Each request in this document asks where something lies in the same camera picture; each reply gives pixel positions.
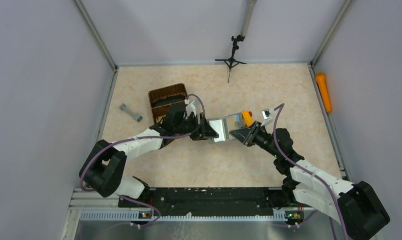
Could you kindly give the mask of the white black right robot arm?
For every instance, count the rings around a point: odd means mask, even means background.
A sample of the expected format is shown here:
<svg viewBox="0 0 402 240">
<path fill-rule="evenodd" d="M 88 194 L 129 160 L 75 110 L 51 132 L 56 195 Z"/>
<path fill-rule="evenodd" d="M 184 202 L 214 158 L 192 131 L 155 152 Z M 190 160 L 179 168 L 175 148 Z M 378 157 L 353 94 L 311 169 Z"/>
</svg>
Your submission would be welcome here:
<svg viewBox="0 0 402 240">
<path fill-rule="evenodd" d="M 369 240 L 391 221 L 370 184 L 350 182 L 314 166 L 293 149 L 285 128 L 268 133 L 259 122 L 229 134 L 247 147 L 258 146 L 275 157 L 274 165 L 285 176 L 283 199 L 315 208 L 337 221 L 354 240 Z"/>
</svg>

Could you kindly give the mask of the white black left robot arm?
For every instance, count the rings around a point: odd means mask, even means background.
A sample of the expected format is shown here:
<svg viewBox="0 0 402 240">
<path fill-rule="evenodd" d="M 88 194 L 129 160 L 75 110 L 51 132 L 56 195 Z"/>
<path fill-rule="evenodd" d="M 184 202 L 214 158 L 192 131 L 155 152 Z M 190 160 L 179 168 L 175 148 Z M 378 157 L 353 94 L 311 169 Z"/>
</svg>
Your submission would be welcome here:
<svg viewBox="0 0 402 240">
<path fill-rule="evenodd" d="M 80 183 L 102 197 L 111 195 L 140 198 L 149 186 L 142 180 L 124 176 L 124 169 L 131 160 L 160 150 L 176 139 L 190 137 L 193 141 L 218 138 L 219 134 L 209 125 L 204 113 L 188 111 L 182 104 L 174 104 L 165 116 L 144 132 L 113 143 L 102 139 L 96 142 L 80 172 Z"/>
</svg>

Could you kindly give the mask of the brown wicker basket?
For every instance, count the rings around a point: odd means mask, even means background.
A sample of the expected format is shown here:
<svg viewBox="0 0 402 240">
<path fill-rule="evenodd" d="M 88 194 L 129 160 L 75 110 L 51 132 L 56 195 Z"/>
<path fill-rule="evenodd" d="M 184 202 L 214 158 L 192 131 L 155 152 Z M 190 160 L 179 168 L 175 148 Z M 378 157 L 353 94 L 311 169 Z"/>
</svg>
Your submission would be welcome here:
<svg viewBox="0 0 402 240">
<path fill-rule="evenodd" d="M 184 104 L 187 95 L 184 83 L 177 83 L 149 91 L 148 98 L 154 124 L 161 121 L 170 106 Z"/>
</svg>

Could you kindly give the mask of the yellow red toy brick car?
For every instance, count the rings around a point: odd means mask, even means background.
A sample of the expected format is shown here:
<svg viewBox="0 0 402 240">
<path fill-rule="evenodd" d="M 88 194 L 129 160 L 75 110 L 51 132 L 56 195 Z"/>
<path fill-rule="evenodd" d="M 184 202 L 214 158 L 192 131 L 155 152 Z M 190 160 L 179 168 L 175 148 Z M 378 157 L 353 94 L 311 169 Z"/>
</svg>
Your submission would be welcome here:
<svg viewBox="0 0 402 240">
<path fill-rule="evenodd" d="M 238 125 L 240 127 L 249 127 L 253 124 L 254 120 L 252 119 L 252 112 L 243 110 L 241 111 L 241 120 Z"/>
</svg>

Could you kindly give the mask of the grey dumbbell-shaped plastic part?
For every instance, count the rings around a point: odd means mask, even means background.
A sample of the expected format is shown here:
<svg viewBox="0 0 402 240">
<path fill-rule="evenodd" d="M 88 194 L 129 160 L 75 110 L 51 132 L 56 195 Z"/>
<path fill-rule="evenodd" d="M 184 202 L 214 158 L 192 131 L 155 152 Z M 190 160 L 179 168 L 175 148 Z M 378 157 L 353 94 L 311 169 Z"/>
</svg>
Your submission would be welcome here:
<svg viewBox="0 0 402 240">
<path fill-rule="evenodd" d="M 140 114 L 133 112 L 133 111 L 132 111 L 131 109 L 129 109 L 124 103 L 122 103 L 122 104 L 119 106 L 119 109 L 120 109 L 121 111 L 127 113 L 128 115 L 130 115 L 130 116 L 131 116 L 136 122 L 138 122 L 138 123 L 143 120 L 143 117 L 142 117 Z"/>
</svg>

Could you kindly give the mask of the orange flashlight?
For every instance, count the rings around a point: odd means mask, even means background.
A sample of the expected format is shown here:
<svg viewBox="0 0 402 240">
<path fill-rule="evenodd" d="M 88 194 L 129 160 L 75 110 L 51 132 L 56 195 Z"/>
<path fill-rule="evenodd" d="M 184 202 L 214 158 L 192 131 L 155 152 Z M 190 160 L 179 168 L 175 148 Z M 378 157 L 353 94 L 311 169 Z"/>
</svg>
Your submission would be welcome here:
<svg viewBox="0 0 402 240">
<path fill-rule="evenodd" d="M 323 72 L 316 73 L 316 84 L 318 86 L 325 111 L 326 113 L 330 113 L 332 111 L 332 105 L 330 101 L 329 92 L 327 89 L 326 76 Z"/>
</svg>

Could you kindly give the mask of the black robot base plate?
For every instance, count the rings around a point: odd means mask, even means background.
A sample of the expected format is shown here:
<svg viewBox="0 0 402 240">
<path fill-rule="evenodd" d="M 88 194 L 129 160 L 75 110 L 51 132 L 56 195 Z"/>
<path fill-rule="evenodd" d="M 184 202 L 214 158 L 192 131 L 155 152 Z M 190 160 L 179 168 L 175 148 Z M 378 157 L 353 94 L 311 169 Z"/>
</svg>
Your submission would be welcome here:
<svg viewBox="0 0 402 240">
<path fill-rule="evenodd" d="M 177 203 L 253 203 L 274 209 L 307 206 L 281 187 L 151 187 L 137 200 L 155 207 Z"/>
</svg>

